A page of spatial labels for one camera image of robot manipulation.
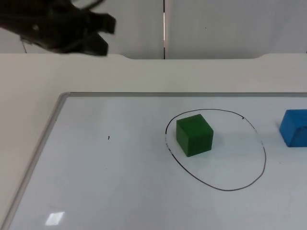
green cube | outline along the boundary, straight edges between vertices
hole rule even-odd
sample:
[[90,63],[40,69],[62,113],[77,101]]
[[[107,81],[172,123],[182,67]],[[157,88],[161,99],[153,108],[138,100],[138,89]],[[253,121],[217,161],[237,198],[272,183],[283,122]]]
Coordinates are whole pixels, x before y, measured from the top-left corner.
[[177,120],[176,139],[187,157],[212,148],[213,129],[198,114]]

drawn circle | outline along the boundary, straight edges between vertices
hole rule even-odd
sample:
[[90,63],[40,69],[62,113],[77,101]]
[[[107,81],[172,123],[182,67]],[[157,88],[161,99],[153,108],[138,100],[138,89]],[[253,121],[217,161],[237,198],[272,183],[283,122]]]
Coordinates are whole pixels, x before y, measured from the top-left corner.
[[[186,162],[188,161],[188,159],[191,159],[191,158],[194,158],[194,157],[206,157],[208,154],[210,154],[211,151],[209,152],[205,152],[205,153],[202,153],[202,154],[199,154],[199,155],[195,155],[195,156],[192,156],[192,157],[182,157],[181,159],[176,156],[176,154],[174,154],[174,151],[171,150],[171,147],[170,147],[170,143],[169,141],[167,140],[167,135],[169,134],[169,129],[170,129],[170,125],[172,124],[172,122],[177,118],[177,119],[181,119],[183,115],[187,115],[189,113],[191,113],[190,115],[194,115],[194,114],[197,114],[196,112],[198,113],[202,113],[204,111],[212,111],[212,112],[215,112],[215,111],[219,111],[219,112],[223,112],[223,113],[226,113],[227,115],[235,115],[235,119],[236,120],[233,120],[235,122],[245,122],[246,124],[248,124],[248,127],[249,129],[251,130],[250,132],[253,133],[255,135],[255,137],[258,139],[258,142],[256,143],[258,146],[257,146],[257,152],[260,150],[261,152],[263,152],[263,154],[261,154],[261,156],[264,155],[264,159],[260,161],[260,164],[261,164],[261,171],[260,173],[257,173],[255,175],[255,177],[253,177],[251,180],[248,178],[248,182],[246,182],[245,185],[243,186],[239,186],[237,188],[221,188],[221,186],[216,186],[214,185],[213,183],[209,183],[203,179],[201,179],[200,176],[198,176],[196,173],[194,172],[191,172],[191,169],[189,169],[187,166],[185,166],[185,164],[182,162],[183,159],[187,159],[185,160]],[[214,142],[214,138],[215,138],[215,135],[216,135],[216,130],[214,129],[214,136],[213,136],[213,142]],[[265,147],[264,147],[264,144],[263,144],[263,141],[261,140],[260,138],[260,135],[258,133],[258,131],[256,130],[256,128],[244,117],[242,116],[241,114],[239,113],[236,113],[236,112],[233,112],[233,111],[229,111],[229,110],[223,110],[223,109],[196,109],[196,110],[190,110],[190,111],[186,111],[186,112],[183,112],[183,113],[180,113],[176,116],[174,116],[167,124],[166,126],[166,129],[165,129],[165,144],[166,144],[166,147],[168,149],[168,151],[171,153],[172,157],[174,158],[174,160],[190,175],[192,176],[193,178],[195,178],[197,181],[203,183],[204,185],[206,186],[209,186],[213,189],[216,189],[216,190],[220,190],[220,191],[225,191],[225,192],[231,192],[231,191],[238,191],[238,190],[241,190],[241,189],[244,189],[244,188],[247,188],[251,185],[253,185],[258,179],[260,179],[262,177],[262,175],[264,174],[264,171],[265,171],[265,167],[266,167],[266,160],[267,160],[267,155],[266,155],[266,150],[265,150]]]

whiteboard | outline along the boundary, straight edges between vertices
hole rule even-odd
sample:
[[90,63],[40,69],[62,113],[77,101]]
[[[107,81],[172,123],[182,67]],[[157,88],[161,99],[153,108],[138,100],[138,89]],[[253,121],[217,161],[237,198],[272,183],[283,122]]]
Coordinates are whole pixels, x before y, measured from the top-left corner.
[[[288,148],[279,133],[287,109],[306,109],[303,95],[72,93],[61,101],[10,230],[304,228],[307,149]],[[171,121],[196,109],[238,115],[200,110]],[[176,120],[195,114],[213,128],[213,149],[187,158]],[[236,189],[264,163],[238,191],[195,179]]]

table surface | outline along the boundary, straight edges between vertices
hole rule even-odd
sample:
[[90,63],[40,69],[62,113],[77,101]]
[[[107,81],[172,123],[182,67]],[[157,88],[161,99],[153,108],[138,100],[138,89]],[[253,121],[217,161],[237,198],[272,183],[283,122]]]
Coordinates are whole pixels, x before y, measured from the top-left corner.
[[0,223],[63,92],[307,92],[307,56],[132,60],[0,55]]

